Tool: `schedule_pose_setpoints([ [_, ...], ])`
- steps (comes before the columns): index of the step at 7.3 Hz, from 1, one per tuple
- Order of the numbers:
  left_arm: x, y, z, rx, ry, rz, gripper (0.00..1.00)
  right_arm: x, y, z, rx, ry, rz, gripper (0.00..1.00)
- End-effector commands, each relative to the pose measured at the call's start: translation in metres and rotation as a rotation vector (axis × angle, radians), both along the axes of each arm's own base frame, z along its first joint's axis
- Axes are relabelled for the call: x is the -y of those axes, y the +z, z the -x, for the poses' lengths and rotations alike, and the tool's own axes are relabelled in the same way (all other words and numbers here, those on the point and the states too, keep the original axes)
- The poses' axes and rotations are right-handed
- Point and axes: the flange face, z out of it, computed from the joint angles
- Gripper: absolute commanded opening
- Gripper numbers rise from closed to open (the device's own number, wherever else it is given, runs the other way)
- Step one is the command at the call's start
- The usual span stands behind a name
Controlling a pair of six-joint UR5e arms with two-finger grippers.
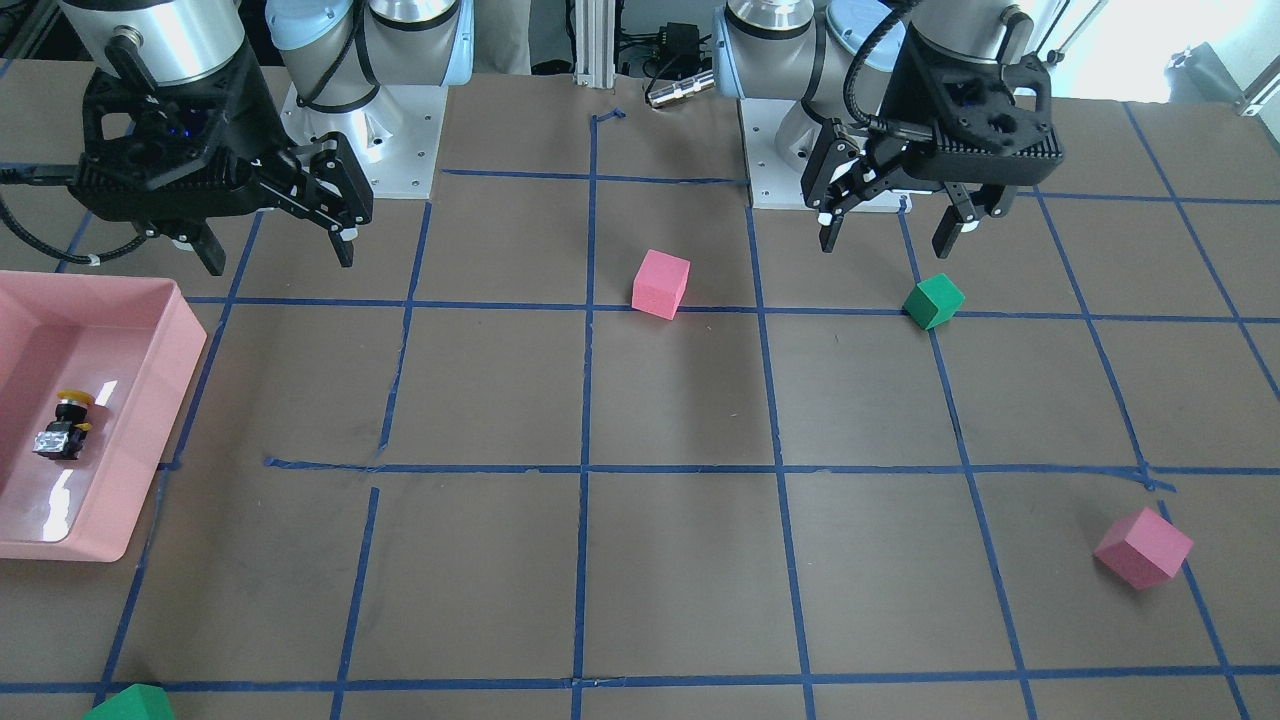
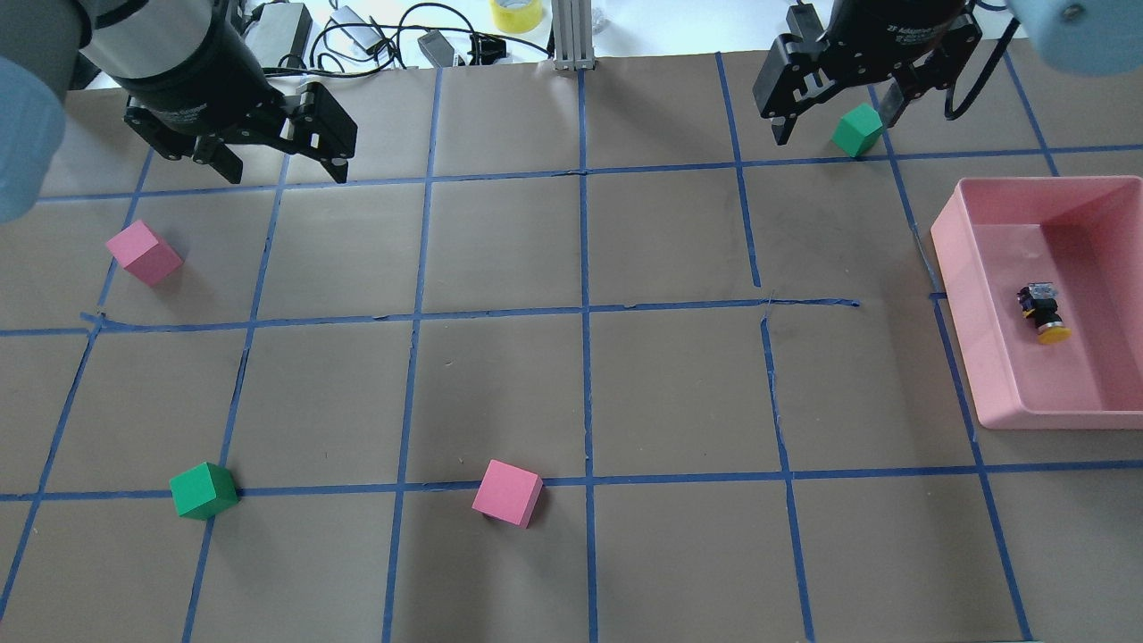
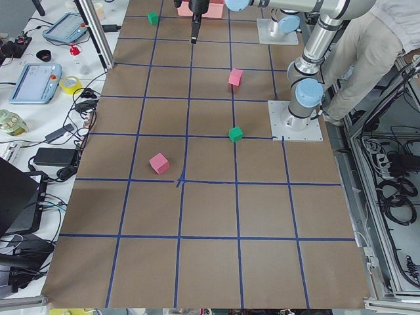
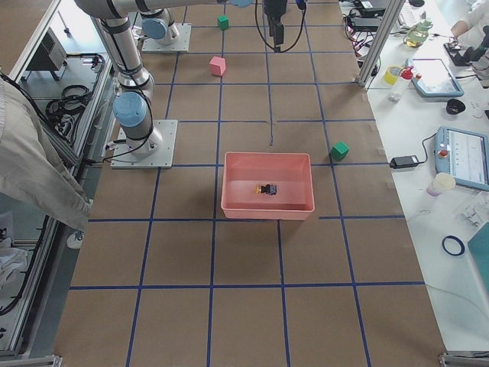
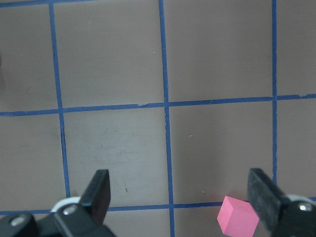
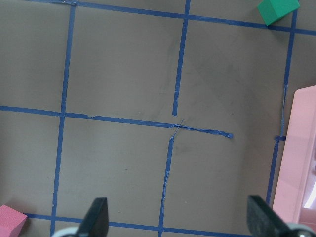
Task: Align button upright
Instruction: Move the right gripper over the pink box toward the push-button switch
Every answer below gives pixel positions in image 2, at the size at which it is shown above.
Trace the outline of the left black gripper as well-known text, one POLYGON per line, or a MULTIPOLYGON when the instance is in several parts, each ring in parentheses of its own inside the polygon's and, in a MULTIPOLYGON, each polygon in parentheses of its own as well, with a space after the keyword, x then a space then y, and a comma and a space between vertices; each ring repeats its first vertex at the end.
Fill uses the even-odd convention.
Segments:
POLYGON ((159 155, 195 158, 232 186, 243 162, 229 144, 261 144, 321 164, 347 183, 358 123, 321 82, 285 96, 224 1, 81 1, 90 19, 80 53, 122 86, 122 120, 159 155))

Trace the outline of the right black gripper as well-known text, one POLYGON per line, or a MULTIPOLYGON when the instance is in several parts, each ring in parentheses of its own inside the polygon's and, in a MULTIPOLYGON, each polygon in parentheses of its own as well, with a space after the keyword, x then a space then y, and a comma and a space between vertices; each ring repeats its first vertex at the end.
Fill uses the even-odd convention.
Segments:
POLYGON ((837 1, 828 24, 812 3, 788 11, 756 77, 756 110, 788 144, 797 118, 853 87, 889 85, 878 114, 895 127, 932 89, 956 85, 982 40, 967 1, 837 1))

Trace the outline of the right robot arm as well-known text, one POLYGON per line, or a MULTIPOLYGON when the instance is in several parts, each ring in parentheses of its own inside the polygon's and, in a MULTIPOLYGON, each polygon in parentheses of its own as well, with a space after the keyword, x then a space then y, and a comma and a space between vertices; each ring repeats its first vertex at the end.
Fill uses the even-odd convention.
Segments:
POLYGON ((808 1, 788 8, 756 77, 756 110, 788 144, 797 118, 853 87, 888 82, 878 114, 897 124, 927 91, 946 94, 956 121, 980 97, 1018 31, 1041 61, 1074 77, 1114 77, 1140 69, 1140 1, 1008 1, 1012 21, 964 97, 956 86, 983 39, 975 1, 837 1, 826 23, 808 1))

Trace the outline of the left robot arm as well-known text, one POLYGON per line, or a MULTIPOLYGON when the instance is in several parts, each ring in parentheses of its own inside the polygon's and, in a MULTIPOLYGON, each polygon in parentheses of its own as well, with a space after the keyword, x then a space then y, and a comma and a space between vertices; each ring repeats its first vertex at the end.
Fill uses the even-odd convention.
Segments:
POLYGON ((155 154, 242 179, 234 146, 266 146, 347 180, 358 124, 325 85, 270 85, 224 1, 3 1, 1 217, 35 204, 65 130, 78 58, 128 94, 125 122, 155 154))

